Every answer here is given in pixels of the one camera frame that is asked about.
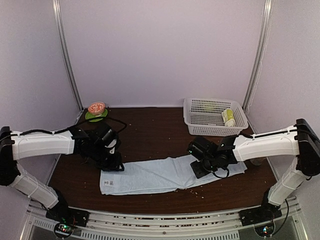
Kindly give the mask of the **front aluminium rail panel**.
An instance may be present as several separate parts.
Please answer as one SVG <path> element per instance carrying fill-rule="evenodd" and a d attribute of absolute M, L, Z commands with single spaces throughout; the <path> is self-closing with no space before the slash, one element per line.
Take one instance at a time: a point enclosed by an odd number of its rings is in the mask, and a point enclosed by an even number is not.
<path fill-rule="evenodd" d="M 263 225 L 275 225 L 273 240 L 309 240 L 296 197 L 281 206 L 282 216 L 243 225 L 240 209 L 186 214 L 129 214 L 89 210 L 86 226 L 77 226 L 69 240 L 260 240 Z"/>

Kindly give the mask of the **light blue towel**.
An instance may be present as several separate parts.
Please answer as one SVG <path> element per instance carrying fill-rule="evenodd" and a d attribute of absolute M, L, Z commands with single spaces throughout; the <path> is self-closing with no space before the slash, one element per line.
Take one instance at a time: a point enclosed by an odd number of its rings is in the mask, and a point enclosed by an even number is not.
<path fill-rule="evenodd" d="M 176 158 L 127 162 L 123 171 L 101 171 L 100 192 L 103 195 L 144 195 L 173 192 L 209 184 L 226 176 L 222 169 L 196 178 L 191 155 Z"/>

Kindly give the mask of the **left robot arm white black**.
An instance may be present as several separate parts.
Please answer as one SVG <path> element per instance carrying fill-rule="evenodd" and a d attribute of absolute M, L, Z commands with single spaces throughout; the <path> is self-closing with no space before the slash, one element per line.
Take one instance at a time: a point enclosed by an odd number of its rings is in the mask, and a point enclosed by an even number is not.
<path fill-rule="evenodd" d="M 122 172 L 125 167 L 117 151 L 120 144 L 118 132 L 104 122 L 89 130 L 74 125 L 59 131 L 13 132 L 4 126 L 0 130 L 0 184 L 24 193 L 61 222 L 67 222 L 72 211 L 63 195 L 28 174 L 18 160 L 55 154 L 81 155 L 93 160 L 103 172 Z"/>

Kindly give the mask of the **white perforated plastic basket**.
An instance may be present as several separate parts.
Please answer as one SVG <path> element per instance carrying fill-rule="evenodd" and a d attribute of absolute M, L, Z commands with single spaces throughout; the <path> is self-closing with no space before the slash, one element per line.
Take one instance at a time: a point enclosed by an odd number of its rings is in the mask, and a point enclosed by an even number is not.
<path fill-rule="evenodd" d="M 223 119 L 225 110 L 232 110 L 234 125 L 226 125 Z M 219 98 L 185 98 L 183 119 L 188 132 L 194 136 L 226 137 L 238 135 L 249 127 L 241 105 L 233 100 Z"/>

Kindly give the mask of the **left aluminium frame post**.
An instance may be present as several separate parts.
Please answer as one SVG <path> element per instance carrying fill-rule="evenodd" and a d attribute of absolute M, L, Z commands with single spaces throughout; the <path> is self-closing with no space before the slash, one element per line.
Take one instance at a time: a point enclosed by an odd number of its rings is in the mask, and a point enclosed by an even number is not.
<path fill-rule="evenodd" d="M 62 18 L 62 12 L 61 12 L 61 1 L 60 0 L 53 0 L 52 1 L 52 7 L 53 7 L 53 14 L 57 26 L 57 32 L 59 35 L 59 41 L 60 41 L 60 46 L 62 50 L 62 58 L 65 66 L 65 70 L 67 73 L 67 78 L 70 83 L 71 87 L 71 92 L 73 94 L 73 97 L 75 99 L 77 108 L 79 111 L 84 110 L 83 103 L 81 101 L 80 93 L 76 84 L 75 76 L 74 76 L 74 71 L 72 68 L 72 63 L 68 51 L 68 46 L 67 46 L 67 39 L 66 39 L 66 34 L 64 30 L 64 25 L 63 25 L 63 18 Z"/>

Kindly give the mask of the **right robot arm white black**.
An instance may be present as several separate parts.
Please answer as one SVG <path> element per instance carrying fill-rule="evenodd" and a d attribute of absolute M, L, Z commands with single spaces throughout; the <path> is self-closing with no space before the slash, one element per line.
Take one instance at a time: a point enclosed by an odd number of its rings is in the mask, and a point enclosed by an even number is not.
<path fill-rule="evenodd" d="M 268 220 L 304 181 L 320 173 L 320 139 L 303 118 L 277 131 L 226 136 L 220 144 L 198 136 L 189 143 L 187 151 L 196 159 L 191 168 L 197 179 L 210 173 L 215 175 L 219 169 L 228 171 L 229 165 L 247 160 L 293 156 L 280 181 L 264 193 L 261 206 L 256 210 L 261 221 Z"/>

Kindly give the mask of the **green crocodile pattern towel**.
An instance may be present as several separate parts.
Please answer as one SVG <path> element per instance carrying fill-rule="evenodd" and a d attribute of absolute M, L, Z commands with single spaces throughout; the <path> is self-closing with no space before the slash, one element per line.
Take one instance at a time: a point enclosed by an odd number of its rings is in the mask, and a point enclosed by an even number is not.
<path fill-rule="evenodd" d="M 227 127 L 234 127 L 236 125 L 236 121 L 234 118 L 234 113 L 233 110 L 230 108 L 225 109 L 222 113 L 221 113 L 224 125 Z"/>

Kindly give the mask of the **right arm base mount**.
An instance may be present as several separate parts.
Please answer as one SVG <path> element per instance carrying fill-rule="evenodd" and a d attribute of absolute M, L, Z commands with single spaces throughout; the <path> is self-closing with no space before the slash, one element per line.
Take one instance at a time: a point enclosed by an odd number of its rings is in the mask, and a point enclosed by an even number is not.
<path fill-rule="evenodd" d="M 261 238 L 266 239 L 274 237 L 282 230 L 289 216 L 290 206 L 288 200 L 285 199 L 284 202 L 287 207 L 287 212 L 279 227 L 276 227 L 275 219 L 283 215 L 280 206 L 271 206 L 267 204 L 239 211 L 238 214 L 241 225 L 243 227 L 254 225 L 255 233 Z"/>

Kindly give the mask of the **aluminium frame post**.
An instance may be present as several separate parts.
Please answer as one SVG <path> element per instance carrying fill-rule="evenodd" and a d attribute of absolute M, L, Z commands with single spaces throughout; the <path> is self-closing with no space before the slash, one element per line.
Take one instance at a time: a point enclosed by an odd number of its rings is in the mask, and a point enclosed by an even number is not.
<path fill-rule="evenodd" d="M 77 108 L 79 111 L 84 110 L 83 103 L 81 101 L 80 93 L 76 84 L 75 76 L 74 76 L 74 71 L 72 68 L 72 63 L 68 51 L 68 46 L 67 46 L 67 39 L 66 39 L 66 34 L 64 30 L 64 25 L 63 25 L 63 18 L 62 18 L 62 12 L 61 12 L 61 1 L 60 0 L 53 0 L 52 1 L 52 7 L 53 7 L 53 14 L 57 26 L 57 32 L 59 35 L 59 41 L 60 41 L 60 46 L 62 50 L 62 58 L 65 66 L 65 70 L 67 73 L 67 78 L 70 83 L 71 87 L 71 92 L 73 94 L 73 97 L 75 99 Z"/>
<path fill-rule="evenodd" d="M 242 105 L 242 108 L 246 114 L 250 112 L 250 107 L 253 103 L 254 96 L 258 87 L 258 82 L 260 79 L 263 56 L 267 49 L 267 44 L 268 44 L 273 5 L 274 5 L 273 0 L 264 1 L 264 9 L 263 9 L 263 15 L 261 20 L 260 34 L 259 34 L 256 54 L 255 54 L 253 67 L 250 74 L 246 95 Z"/>

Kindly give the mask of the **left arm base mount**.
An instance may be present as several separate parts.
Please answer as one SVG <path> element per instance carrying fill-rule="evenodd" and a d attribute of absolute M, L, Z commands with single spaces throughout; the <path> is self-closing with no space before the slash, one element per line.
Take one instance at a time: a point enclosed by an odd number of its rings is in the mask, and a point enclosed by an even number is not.
<path fill-rule="evenodd" d="M 70 208 L 64 201 L 59 201 L 52 208 L 42 207 L 48 219 L 57 221 L 53 227 L 54 235 L 61 240 L 69 238 L 78 227 L 86 227 L 90 213 L 86 210 Z"/>

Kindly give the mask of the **right aluminium frame post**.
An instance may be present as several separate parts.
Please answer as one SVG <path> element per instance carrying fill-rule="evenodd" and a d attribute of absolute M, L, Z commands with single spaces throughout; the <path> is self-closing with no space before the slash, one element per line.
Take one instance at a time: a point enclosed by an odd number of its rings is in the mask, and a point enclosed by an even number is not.
<path fill-rule="evenodd" d="M 256 54 L 255 54 L 253 67 L 250 74 L 246 95 L 242 105 L 242 108 L 246 114 L 250 112 L 250 107 L 253 103 L 254 96 L 258 87 L 258 82 L 260 79 L 263 56 L 267 49 L 267 44 L 268 44 L 273 5 L 274 5 L 273 0 L 264 1 L 264 9 L 263 9 L 263 15 L 261 20 L 260 34 L 259 34 Z"/>

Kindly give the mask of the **red patterned ceramic bowl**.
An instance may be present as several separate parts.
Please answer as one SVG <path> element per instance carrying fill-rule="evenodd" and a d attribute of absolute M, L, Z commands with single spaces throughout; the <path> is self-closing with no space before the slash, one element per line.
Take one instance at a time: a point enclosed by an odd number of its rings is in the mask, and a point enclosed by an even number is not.
<path fill-rule="evenodd" d="M 106 109 L 104 102 L 94 102 L 88 107 L 88 112 L 93 116 L 101 116 Z"/>

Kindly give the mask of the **green plate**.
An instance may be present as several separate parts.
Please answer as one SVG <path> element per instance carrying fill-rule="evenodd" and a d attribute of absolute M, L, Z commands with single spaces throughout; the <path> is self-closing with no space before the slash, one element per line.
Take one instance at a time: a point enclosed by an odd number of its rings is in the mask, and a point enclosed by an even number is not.
<path fill-rule="evenodd" d="M 101 114 L 94 115 L 89 111 L 85 114 L 85 120 L 89 121 L 90 123 L 95 123 L 103 120 L 108 115 L 108 110 L 105 108 Z"/>

